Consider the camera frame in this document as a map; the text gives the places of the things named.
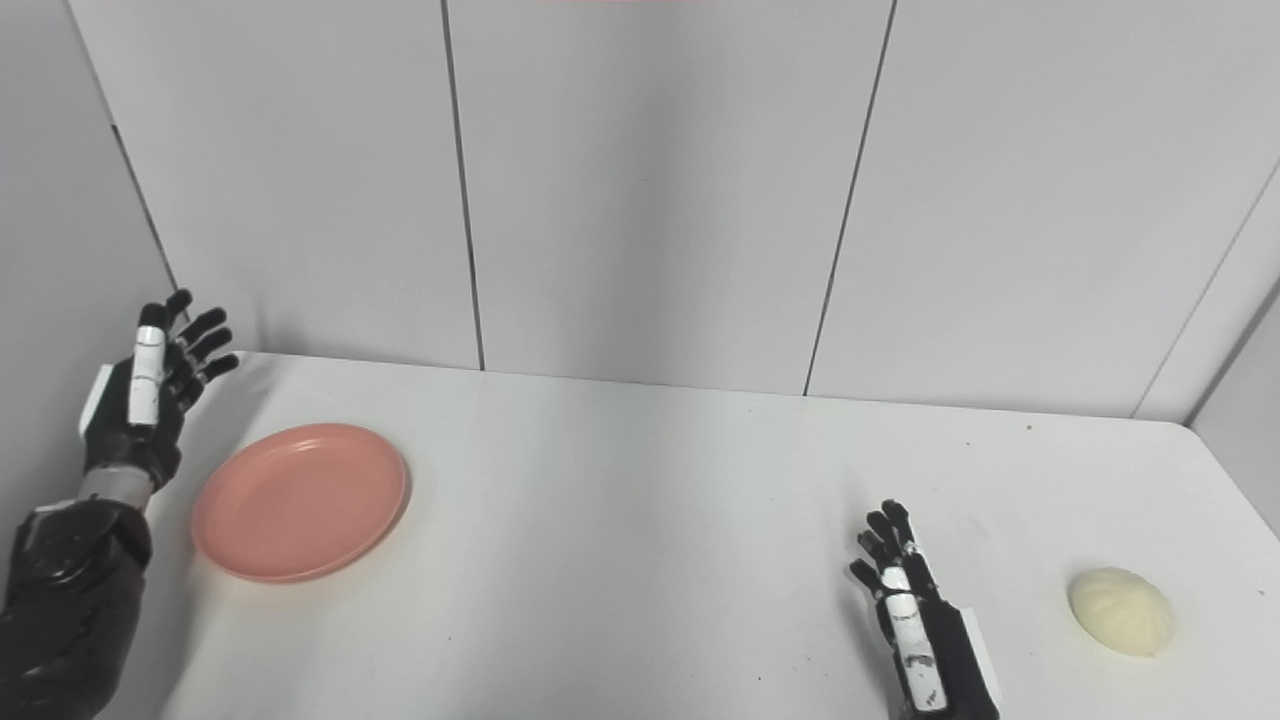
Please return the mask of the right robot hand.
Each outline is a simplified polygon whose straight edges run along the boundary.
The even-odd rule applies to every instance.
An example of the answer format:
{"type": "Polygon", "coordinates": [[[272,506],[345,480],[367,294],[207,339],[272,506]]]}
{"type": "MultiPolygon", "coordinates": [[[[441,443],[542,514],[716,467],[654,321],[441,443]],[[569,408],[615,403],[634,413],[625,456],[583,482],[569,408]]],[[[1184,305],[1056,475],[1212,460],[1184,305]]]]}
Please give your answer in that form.
{"type": "Polygon", "coordinates": [[[865,515],[849,570],[870,596],[902,693],[900,719],[998,719],[1000,692],[977,616],[950,603],[895,498],[865,515]]]}

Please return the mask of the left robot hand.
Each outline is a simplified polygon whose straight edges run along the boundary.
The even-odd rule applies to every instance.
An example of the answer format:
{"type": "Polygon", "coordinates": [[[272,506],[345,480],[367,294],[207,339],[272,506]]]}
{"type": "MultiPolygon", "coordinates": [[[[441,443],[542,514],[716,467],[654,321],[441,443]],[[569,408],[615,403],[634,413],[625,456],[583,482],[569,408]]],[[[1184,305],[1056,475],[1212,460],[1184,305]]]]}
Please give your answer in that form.
{"type": "Polygon", "coordinates": [[[179,290],[143,305],[131,355],[100,369],[79,420],[87,486],[111,474],[146,497],[164,488],[180,465],[187,413],[241,364],[228,348],[233,332],[224,307],[177,324],[192,302],[179,290]]]}

